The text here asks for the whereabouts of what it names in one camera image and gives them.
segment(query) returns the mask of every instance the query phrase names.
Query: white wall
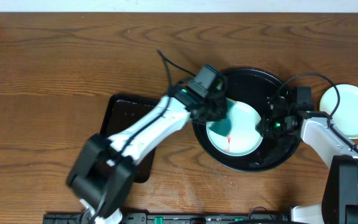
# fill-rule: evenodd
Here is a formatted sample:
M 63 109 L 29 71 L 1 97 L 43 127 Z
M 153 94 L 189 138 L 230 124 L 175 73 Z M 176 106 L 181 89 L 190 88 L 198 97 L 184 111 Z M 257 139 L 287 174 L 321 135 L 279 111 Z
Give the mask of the white wall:
M 0 0 L 0 12 L 358 12 L 358 0 Z

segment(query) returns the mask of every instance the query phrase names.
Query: wooden table surface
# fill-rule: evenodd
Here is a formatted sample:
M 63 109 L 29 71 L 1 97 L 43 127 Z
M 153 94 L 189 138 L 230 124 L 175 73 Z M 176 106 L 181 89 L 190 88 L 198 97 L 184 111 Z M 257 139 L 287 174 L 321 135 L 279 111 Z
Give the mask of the wooden table surface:
M 65 178 L 99 131 L 111 95 L 163 95 L 167 78 L 156 49 L 193 72 L 204 63 L 251 66 L 283 80 L 320 72 L 358 86 L 358 14 L 1 13 L 0 223 L 41 223 L 46 212 L 82 209 Z M 313 87 L 316 104 L 329 88 L 319 78 L 292 85 Z M 126 206 L 288 211 L 319 203 L 327 176 L 303 143 L 274 170 L 231 170 L 204 152 L 189 124 L 159 145 L 149 181 L 134 184 Z

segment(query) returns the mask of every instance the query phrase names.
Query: red mark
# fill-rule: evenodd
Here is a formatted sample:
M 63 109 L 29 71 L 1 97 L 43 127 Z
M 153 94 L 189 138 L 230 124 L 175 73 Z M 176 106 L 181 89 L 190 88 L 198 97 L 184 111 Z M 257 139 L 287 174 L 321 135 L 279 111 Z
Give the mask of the red mark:
M 227 151 L 230 152 L 230 134 L 227 136 Z

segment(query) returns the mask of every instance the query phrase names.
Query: white disc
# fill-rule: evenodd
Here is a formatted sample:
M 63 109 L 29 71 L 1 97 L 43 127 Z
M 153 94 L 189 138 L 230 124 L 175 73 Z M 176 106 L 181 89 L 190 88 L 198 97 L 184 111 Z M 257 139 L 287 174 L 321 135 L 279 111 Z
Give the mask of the white disc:
M 255 129 L 260 121 L 258 112 L 251 106 L 237 101 L 227 115 L 231 121 L 231 132 L 227 137 L 209 129 L 213 122 L 206 123 L 211 143 L 229 156 L 244 156 L 258 148 L 263 139 Z
M 347 137 L 358 138 L 358 87 L 352 85 L 337 85 L 341 101 L 334 113 L 335 125 Z M 320 101 L 320 111 L 330 114 L 337 102 L 334 87 L 325 92 Z

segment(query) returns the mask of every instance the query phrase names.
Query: white paper plate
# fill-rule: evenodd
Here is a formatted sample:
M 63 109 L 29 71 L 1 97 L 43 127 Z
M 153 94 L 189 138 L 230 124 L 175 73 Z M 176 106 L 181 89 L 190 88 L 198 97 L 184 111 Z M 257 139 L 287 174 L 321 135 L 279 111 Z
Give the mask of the white paper plate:
M 334 113 L 335 125 L 347 137 L 358 138 L 358 87 L 352 85 L 337 85 L 341 102 Z M 320 101 L 320 111 L 330 114 L 337 102 L 334 87 L 326 91 Z
M 262 136 L 255 127 L 260 116 L 251 106 L 236 102 L 228 112 L 231 121 L 231 132 L 225 137 L 211 131 L 213 122 L 206 123 L 206 132 L 211 143 L 229 156 L 244 156 L 253 152 L 262 142 Z

